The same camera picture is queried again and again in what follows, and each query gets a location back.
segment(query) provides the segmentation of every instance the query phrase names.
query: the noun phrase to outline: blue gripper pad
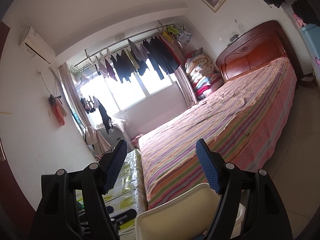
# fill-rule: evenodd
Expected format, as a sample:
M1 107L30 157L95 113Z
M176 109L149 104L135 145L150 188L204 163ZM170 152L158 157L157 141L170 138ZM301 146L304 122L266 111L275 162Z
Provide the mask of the blue gripper pad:
M204 140L198 140L196 143L196 154L201 164L204 175L209 183L210 188L214 189L216 193L220 193L221 186L219 184L219 172L214 165L210 155L210 150Z
M106 172L104 173L103 191L108 193L115 186L116 180L121 171L122 165L128 153L128 145L124 140L120 140L114 151L111 153L111 162L109 163Z

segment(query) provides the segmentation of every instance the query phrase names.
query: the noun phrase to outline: plastic sheet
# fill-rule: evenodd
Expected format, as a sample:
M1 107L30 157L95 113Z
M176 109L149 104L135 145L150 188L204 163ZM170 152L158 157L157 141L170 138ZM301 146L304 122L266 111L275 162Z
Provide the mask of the plastic sheet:
M137 214L147 210L148 202L139 150L135 149L127 154L114 188L102 197L106 206L114 208L114 212L110 214L110 217L131 208L136 210ZM76 199L83 204L81 190L76 191ZM134 240L135 219L121 225L119 235L121 240Z

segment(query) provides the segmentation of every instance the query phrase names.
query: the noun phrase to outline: bed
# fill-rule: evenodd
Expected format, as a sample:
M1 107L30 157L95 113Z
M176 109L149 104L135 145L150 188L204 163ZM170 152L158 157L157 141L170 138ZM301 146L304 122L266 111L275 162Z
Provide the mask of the bed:
M301 70L280 32L271 21L240 37L216 61L226 83L140 138L149 209L206 182L195 151L199 138L243 170L255 172L271 157Z

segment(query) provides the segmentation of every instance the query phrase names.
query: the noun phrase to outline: curtain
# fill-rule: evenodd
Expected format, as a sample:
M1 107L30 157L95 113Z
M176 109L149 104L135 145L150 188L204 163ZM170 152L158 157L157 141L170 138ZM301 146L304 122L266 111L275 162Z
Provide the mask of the curtain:
M67 95L69 97L70 103L74 111L79 116L79 119L83 123L86 128L86 137L90 137L90 145L93 144L95 154L97 156L103 155L107 152L111 145L106 141L106 139L97 131L95 128L91 126L87 113L85 112L79 95L77 93L76 87L73 84L73 80L71 78L71 74L69 72L68 65L66 63L62 64L59 68L60 77L64 88L66 89Z
M181 89L183 97L187 103L187 107L191 107L198 102L196 95L192 89L190 81L184 72L183 68L179 66L174 72L177 77L177 83Z

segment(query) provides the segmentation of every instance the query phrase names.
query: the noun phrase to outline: metal clothes rod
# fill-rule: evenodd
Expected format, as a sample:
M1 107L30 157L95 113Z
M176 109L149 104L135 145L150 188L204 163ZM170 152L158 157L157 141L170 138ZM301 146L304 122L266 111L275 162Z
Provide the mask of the metal clothes rod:
M123 41L126 41L127 39L131 39L131 38L133 38L133 37L135 37L135 36L138 36L138 35L141 35L141 34L144 34L144 33L147 33L147 32L151 32L151 31L154 31L154 30L159 30L159 29L162 29L162 28L165 28L165 27L168 27L168 26L172 26L172 24L162 25L162 26L160 26L160 27L156 27L156 28L153 28L153 29L150 29L150 30L141 32L141 33L137 33L137 34L132 35L132 36L130 36L130 37L128 37L128 38L125 38L125 39L123 39L123 40L117 41L117 42L115 42L115 43L113 43L113 44L111 44L111 45L109 45L109 46L106 46L106 47L103 48L103 49L98 50L96 53L93 53L92 55L89 55L87 58L85 58L84 60L82 60L82 61L80 61L79 63L77 63L76 65L74 65L74 67L77 67L79 64L81 64L82 62L86 61L87 59L93 57L94 55L96 55L97 53L99 53L100 51L102 51L102 50L104 50L104 49L108 49L108 48L110 48L110 47L112 47L112 46L114 46L114 45L116 45L116 44L118 44L118 43L121 43L121 42L123 42Z
M143 39L137 40L137 41L135 41L134 43L138 43L138 42L140 42L140 41L143 41L143 40L152 38L152 37L155 36L155 35L158 35L158 34L150 35L150 36L145 37L145 38L143 38ZM118 48L118 49L115 49L115 50L113 50L113 51L110 51L110 54L113 54L113 53L115 53L115 52L117 52L117 51L120 51L120 50L122 50L122 49L125 49L125 48L127 48L127 47L129 47L129 46L130 46L129 44L124 45L124 46L122 46L122 47L120 47L120 48ZM89 67L91 67L91 66L93 66L93 65L94 65L94 63L93 63L93 64L92 64L92 63L89 63L88 65L83 66L81 69L78 69L78 68L76 68L75 66L70 66L70 70L72 71L72 73L77 74L77 73L79 73L79 72L83 72L84 70L86 70L87 68L89 68Z

